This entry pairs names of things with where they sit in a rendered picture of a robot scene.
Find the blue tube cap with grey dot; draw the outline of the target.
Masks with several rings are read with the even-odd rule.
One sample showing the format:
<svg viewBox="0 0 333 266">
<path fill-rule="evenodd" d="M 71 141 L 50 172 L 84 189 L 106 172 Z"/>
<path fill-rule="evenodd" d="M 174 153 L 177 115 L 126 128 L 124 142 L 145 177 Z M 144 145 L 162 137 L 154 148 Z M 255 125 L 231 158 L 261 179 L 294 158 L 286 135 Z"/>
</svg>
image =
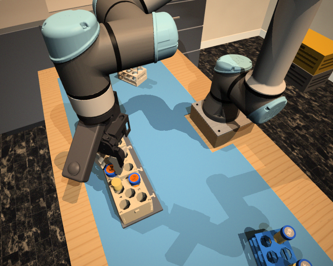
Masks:
<svg viewBox="0 0 333 266">
<path fill-rule="evenodd" d="M 312 264 L 307 259 L 301 259 L 298 260 L 296 263 L 290 264 L 288 266 L 312 266 Z"/>
</svg>

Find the blue tube rack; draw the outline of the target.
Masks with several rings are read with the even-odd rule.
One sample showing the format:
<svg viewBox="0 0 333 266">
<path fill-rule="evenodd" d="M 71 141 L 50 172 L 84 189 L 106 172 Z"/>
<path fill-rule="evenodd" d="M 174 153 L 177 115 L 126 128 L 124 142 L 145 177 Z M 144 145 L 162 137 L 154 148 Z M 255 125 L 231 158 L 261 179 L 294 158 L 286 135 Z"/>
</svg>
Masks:
<svg viewBox="0 0 333 266">
<path fill-rule="evenodd" d="M 297 262 L 289 241 L 282 244 L 275 242 L 273 236 L 278 231 L 280 230 L 257 233 L 248 239 L 258 266 L 288 266 Z M 290 251 L 291 258 L 286 249 Z"/>
</svg>

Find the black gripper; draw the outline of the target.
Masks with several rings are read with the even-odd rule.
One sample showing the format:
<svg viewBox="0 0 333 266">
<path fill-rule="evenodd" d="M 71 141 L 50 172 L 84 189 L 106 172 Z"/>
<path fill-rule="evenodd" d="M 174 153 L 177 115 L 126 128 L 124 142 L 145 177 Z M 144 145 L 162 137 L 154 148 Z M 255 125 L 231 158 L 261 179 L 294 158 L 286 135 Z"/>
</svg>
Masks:
<svg viewBox="0 0 333 266">
<path fill-rule="evenodd" d="M 124 168 L 124 160 L 127 153 L 127 147 L 120 148 L 119 142 L 125 135 L 131 131 L 129 117 L 120 111 L 117 92 L 113 91 L 115 102 L 110 110 L 97 117 L 84 117 L 77 114 L 77 117 L 85 123 L 96 124 L 102 123 L 105 125 L 104 132 L 96 154 L 95 163 L 104 170 L 106 164 L 104 162 L 105 155 L 108 155 L 108 160 L 113 164 L 115 174 L 121 175 Z M 114 111 L 115 110 L 115 111 Z M 128 130 L 126 129 L 128 123 Z M 117 142 L 118 141 L 118 142 Z"/>
</svg>

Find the light blue bench mat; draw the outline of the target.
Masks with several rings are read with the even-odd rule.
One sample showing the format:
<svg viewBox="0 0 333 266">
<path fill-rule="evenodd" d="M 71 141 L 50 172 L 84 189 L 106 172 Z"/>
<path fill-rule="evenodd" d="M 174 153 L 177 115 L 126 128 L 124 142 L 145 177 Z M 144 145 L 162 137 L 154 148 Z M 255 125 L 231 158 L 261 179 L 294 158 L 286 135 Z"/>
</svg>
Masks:
<svg viewBox="0 0 333 266">
<path fill-rule="evenodd" d="M 110 74 L 128 138 L 163 211 L 123 229 L 103 170 L 86 191 L 108 266 L 258 266 L 248 239 L 290 225 L 297 260 L 333 266 L 234 144 L 212 152 L 185 115 L 196 100 L 158 61 L 134 86 Z"/>
</svg>

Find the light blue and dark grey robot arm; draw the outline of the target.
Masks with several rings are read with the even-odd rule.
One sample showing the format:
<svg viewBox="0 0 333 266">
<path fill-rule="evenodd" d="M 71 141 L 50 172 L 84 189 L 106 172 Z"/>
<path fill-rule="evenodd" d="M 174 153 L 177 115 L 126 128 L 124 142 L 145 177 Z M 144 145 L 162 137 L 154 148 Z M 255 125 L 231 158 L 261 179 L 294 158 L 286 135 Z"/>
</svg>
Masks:
<svg viewBox="0 0 333 266">
<path fill-rule="evenodd" d="M 73 110 L 97 117 L 112 108 L 110 74 L 157 63 L 178 48 L 176 24 L 167 12 L 172 0 L 93 0 L 94 14 L 66 10 L 48 17 L 42 36 Z M 284 78 L 322 0 L 278 0 L 255 67 L 242 55 L 221 56 L 214 67 L 204 114 L 219 123 L 240 111 L 254 124 L 286 105 Z M 107 92 L 106 92 L 107 91 Z M 105 93 L 106 92 L 106 93 Z M 102 123 L 79 120 L 62 176 L 87 182 L 104 132 Z"/>
</svg>

